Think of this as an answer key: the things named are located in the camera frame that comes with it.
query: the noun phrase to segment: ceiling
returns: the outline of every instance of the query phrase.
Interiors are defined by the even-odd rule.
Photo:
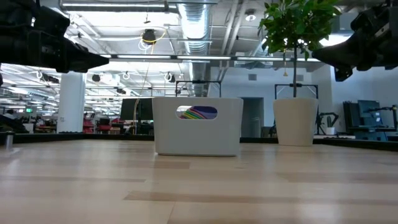
[[[184,36],[178,14],[162,12],[61,11],[57,7],[57,2],[57,0],[42,0],[43,5],[52,7],[52,9],[70,18],[71,26],[68,28],[65,37],[84,45],[90,52],[96,54],[185,54]],[[121,2],[143,3],[142,0]],[[231,32],[228,39],[228,43],[232,42],[232,38],[235,40],[231,48],[231,55],[234,55],[236,52],[256,50],[261,43],[257,36],[257,27],[259,20],[263,16],[264,1],[247,1],[245,5],[246,9],[253,9],[256,16],[256,19],[253,21],[245,20],[246,16],[239,16],[240,8],[243,6],[242,1],[238,4],[237,13],[233,18],[231,18],[231,0],[211,0],[211,2],[217,2],[217,4],[210,4],[210,54],[221,54],[228,22],[232,20],[234,21],[234,26],[236,26],[239,19],[242,20],[237,36],[232,37],[233,34]],[[352,2],[346,1],[344,4],[352,5]],[[140,43],[141,35],[146,29],[154,29],[156,37],[162,38],[153,47],[144,50]],[[168,74],[174,75],[176,80],[189,80],[190,72],[188,65],[189,63],[111,62],[108,65],[93,68],[87,73],[86,110],[116,115],[119,113],[121,99],[124,97],[173,96],[175,94],[173,89],[175,88],[175,84],[166,81]],[[300,68],[307,69],[307,71],[314,70],[320,65],[320,63],[298,64]],[[274,70],[278,70],[283,66],[283,63],[275,62],[271,67]],[[46,105],[45,102],[48,102],[52,104],[50,105],[52,106],[51,110],[44,109],[49,107],[47,105],[47,107],[44,106],[39,111],[46,113],[46,111],[57,110],[56,105],[60,91],[59,84],[42,81],[40,77],[44,73],[61,81],[62,74],[47,68],[6,64],[1,66],[1,70],[5,85],[24,86],[20,88],[2,88],[3,98],[22,99],[2,99],[1,103],[3,106],[25,105],[31,101],[36,102],[35,105],[40,105],[38,102]],[[94,82],[92,80],[93,75],[99,75],[101,81]],[[116,93],[116,89],[113,86],[122,88],[126,91],[126,94]],[[143,86],[150,86],[153,90],[141,90]],[[188,85],[188,90],[182,90],[181,96],[190,95],[192,95],[192,91]]]

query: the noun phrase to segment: light wood surface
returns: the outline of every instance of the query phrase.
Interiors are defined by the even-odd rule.
[[[0,224],[398,223],[398,154],[242,144],[158,156],[153,142],[64,141],[0,154]]]

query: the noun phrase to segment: white bin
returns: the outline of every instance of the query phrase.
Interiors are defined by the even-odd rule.
[[[153,98],[155,150],[163,155],[236,156],[243,112],[239,98]],[[179,106],[212,106],[215,119],[181,119]]]

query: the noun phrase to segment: potted tree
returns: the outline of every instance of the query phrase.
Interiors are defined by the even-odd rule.
[[[334,7],[337,0],[280,0],[279,3],[265,3],[264,18],[259,32],[265,29],[266,37],[262,49],[269,54],[287,50],[294,53],[293,98],[275,100],[274,114],[279,144],[310,146],[313,141],[315,116],[318,101],[297,98],[297,56],[304,54],[305,60],[328,39],[332,19],[341,12]]]

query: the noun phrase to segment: green leaves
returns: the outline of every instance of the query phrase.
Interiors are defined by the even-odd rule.
[[[262,45],[263,50],[268,47],[271,54],[300,48],[308,59],[310,51],[322,47],[319,41],[331,33],[333,15],[341,14],[334,6],[337,1],[279,0],[278,3],[264,3],[266,11],[259,31],[265,30],[268,38]]]

